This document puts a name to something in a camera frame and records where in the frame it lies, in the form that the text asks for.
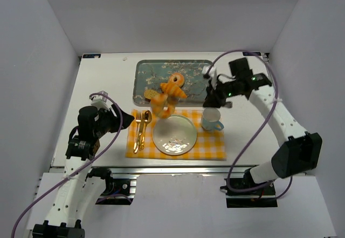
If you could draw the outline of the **curled orange croissant roll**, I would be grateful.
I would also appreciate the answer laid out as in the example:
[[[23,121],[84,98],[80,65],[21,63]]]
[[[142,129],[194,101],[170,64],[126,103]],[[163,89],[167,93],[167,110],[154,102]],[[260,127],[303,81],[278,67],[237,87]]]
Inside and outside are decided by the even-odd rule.
[[[161,119],[169,118],[175,112],[175,105],[168,102],[168,95],[160,93],[150,100],[153,114]]]

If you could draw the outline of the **silver metal tongs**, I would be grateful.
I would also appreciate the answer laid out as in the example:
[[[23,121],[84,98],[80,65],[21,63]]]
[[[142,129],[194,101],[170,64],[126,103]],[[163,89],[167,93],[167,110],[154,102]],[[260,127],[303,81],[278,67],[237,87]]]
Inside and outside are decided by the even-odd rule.
[[[185,99],[177,99],[177,98],[168,98],[168,102],[172,103],[176,107],[214,107],[214,108],[232,108],[233,104],[231,101],[226,101],[224,106],[220,106],[217,104],[212,104],[208,101],[201,100],[201,101],[189,101]]]

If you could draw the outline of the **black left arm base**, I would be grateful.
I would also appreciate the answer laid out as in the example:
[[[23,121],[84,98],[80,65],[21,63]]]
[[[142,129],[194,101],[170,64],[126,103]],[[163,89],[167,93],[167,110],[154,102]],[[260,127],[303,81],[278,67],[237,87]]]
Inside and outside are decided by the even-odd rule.
[[[99,195],[96,205],[130,205],[133,202],[136,178],[128,174],[115,174],[108,168],[94,168],[86,177],[95,185],[100,180],[100,187],[103,189]]]

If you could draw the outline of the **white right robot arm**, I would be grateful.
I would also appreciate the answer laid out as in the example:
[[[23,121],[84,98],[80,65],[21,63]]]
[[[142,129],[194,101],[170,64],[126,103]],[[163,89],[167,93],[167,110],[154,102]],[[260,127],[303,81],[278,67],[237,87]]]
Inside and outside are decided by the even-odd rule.
[[[290,114],[272,81],[264,73],[253,73],[247,58],[229,62],[232,80],[222,82],[213,66],[203,67],[202,74],[208,79],[204,107],[220,108],[226,99],[245,96],[264,117],[264,125],[273,131],[279,149],[273,157],[258,166],[247,169],[242,186],[235,193],[245,193],[264,187],[270,181],[284,179],[315,169],[318,165],[322,138],[318,133],[309,133]]]

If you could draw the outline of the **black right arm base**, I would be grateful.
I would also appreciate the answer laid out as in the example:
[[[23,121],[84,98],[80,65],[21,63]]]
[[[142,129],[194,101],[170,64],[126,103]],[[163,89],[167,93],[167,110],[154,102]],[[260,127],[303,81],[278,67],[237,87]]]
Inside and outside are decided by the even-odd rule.
[[[230,178],[230,185],[233,189],[248,189],[258,187],[250,177],[250,169],[244,172],[241,178]],[[249,192],[236,193],[228,186],[220,186],[220,191],[225,193],[227,208],[275,208],[278,206],[274,184],[270,183],[264,188]]]

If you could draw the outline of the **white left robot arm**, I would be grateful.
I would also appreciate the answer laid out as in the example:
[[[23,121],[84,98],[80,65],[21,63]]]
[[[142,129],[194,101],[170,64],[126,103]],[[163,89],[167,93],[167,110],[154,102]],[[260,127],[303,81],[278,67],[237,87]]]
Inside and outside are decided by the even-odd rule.
[[[79,110],[78,124],[70,132],[64,166],[64,183],[44,222],[36,224],[33,237],[85,237],[85,216],[107,189],[111,172],[92,169],[92,160],[107,133],[128,128],[134,117],[115,105],[85,106]]]

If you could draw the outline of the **brown bread slice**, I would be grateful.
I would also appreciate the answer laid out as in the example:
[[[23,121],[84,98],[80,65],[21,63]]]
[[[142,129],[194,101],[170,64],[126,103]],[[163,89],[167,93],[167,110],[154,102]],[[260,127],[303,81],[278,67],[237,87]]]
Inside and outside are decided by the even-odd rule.
[[[151,101],[157,95],[159,95],[159,93],[152,89],[148,89],[144,91],[144,97],[146,100],[149,100],[149,101]]]

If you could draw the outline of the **gold fork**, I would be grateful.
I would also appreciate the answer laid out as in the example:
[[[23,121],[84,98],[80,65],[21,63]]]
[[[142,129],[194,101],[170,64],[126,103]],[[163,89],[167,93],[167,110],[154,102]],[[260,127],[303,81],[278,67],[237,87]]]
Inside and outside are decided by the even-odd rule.
[[[141,119],[142,119],[142,113],[140,111],[137,111],[136,114],[136,133],[135,133],[135,139],[134,139],[134,147],[133,147],[133,152],[134,154],[137,153],[138,150],[138,144],[137,144],[137,139],[139,136],[139,128],[140,128],[140,124],[141,124]]]

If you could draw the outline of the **gold knife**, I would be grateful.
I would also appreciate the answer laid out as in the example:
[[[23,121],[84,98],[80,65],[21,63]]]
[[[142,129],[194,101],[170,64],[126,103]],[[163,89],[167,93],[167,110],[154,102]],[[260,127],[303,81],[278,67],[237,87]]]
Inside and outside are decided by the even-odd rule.
[[[146,132],[146,128],[147,128],[147,125],[149,123],[149,118],[150,118],[150,115],[149,115],[149,112],[150,111],[145,111],[144,113],[144,122],[143,122],[143,129],[142,129],[142,134],[141,134],[141,137],[140,137],[140,146],[139,146],[139,150],[143,150],[144,149],[144,140],[145,140],[145,132]]]

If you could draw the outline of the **gold spoon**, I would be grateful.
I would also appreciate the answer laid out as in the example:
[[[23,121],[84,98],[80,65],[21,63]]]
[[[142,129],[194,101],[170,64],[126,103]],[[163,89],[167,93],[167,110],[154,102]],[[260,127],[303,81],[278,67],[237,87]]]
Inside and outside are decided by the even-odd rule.
[[[146,110],[144,113],[144,126],[142,131],[142,137],[140,141],[140,147],[139,149],[142,151],[144,149],[144,141],[145,141],[145,135],[146,135],[146,128],[149,123],[152,121],[152,114],[150,110]]]

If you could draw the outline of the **blue right corner label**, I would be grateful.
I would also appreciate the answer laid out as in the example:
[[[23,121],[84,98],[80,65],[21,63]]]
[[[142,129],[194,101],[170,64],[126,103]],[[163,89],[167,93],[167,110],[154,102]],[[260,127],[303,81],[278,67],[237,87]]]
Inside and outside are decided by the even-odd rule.
[[[251,51],[245,51],[245,52],[242,52],[242,54],[243,56],[258,56],[258,57],[261,56],[260,52],[251,52]]]

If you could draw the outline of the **blue corner label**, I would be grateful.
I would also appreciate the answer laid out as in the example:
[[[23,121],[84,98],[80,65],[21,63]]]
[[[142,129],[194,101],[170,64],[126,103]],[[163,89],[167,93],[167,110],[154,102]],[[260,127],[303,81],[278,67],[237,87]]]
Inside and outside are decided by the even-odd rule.
[[[245,52],[242,52],[242,54],[243,56],[258,56],[258,57],[261,56],[260,52],[251,52],[251,51],[245,51]]]
[[[95,58],[100,58],[101,54],[96,53],[96,54],[83,54],[82,58],[83,59],[95,59]]]

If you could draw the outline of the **blue floral serving tray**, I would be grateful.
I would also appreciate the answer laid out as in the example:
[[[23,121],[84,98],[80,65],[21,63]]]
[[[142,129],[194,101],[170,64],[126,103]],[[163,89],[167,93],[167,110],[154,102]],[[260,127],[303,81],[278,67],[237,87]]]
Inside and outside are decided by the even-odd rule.
[[[133,89],[133,102],[139,107],[149,106],[144,97],[146,90],[161,92],[160,83],[167,82],[171,74],[184,77],[182,90],[188,96],[178,103],[179,107],[202,107],[206,97],[208,80],[203,78],[202,69],[211,65],[209,60],[141,60],[137,63]]]

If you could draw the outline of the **light blue mug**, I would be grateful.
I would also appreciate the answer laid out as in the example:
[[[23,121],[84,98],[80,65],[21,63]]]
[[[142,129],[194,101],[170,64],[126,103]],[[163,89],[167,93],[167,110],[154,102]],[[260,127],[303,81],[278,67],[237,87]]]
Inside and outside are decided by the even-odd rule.
[[[202,112],[201,126],[206,131],[221,131],[224,125],[220,122],[221,113],[217,108],[206,107]]]

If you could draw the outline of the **white and green plate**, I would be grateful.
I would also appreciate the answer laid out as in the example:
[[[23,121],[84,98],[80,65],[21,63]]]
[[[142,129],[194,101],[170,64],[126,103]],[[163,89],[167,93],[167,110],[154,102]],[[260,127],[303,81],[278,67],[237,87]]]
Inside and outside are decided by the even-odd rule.
[[[174,114],[156,122],[152,139],[160,152],[169,156],[180,156],[194,147],[197,128],[187,117]]]

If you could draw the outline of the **striped orange croissant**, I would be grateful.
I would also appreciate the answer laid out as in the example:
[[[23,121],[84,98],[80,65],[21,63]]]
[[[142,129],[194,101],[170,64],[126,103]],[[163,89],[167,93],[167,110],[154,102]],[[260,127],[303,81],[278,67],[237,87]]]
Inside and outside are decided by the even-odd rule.
[[[161,83],[160,88],[163,93],[169,96],[179,97],[183,99],[187,98],[187,95],[184,93],[184,91],[173,82]]]

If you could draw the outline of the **glazed orange bagel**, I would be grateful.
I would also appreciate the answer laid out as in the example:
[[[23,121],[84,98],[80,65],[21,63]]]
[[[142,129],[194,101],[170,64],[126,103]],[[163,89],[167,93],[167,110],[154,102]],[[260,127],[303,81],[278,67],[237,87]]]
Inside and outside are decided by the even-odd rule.
[[[182,87],[184,85],[184,76],[180,73],[173,73],[170,75],[168,82],[172,82],[176,84],[178,87]]]

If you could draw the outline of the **blue left corner label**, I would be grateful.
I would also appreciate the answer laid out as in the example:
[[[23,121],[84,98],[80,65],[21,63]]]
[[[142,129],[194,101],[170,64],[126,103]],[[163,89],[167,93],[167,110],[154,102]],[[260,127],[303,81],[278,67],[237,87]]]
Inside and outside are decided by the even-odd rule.
[[[96,53],[96,54],[83,54],[82,58],[83,59],[95,59],[95,58],[100,58],[101,54]]]

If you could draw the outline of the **yellow checkered cloth napkin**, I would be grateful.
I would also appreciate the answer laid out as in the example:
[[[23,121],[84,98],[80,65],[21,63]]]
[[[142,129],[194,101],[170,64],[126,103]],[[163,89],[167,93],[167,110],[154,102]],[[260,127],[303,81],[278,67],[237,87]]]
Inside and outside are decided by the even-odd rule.
[[[197,141],[194,147],[186,154],[180,156],[169,156],[160,152],[153,143],[153,128],[160,119],[152,115],[152,121],[147,125],[144,141],[144,149],[134,154],[134,139],[136,133],[136,122],[128,127],[127,151],[128,158],[144,159],[178,159],[178,160],[226,160],[224,132],[213,130],[206,131],[201,127],[201,110],[176,110],[172,115],[182,115],[192,121],[197,128]]]

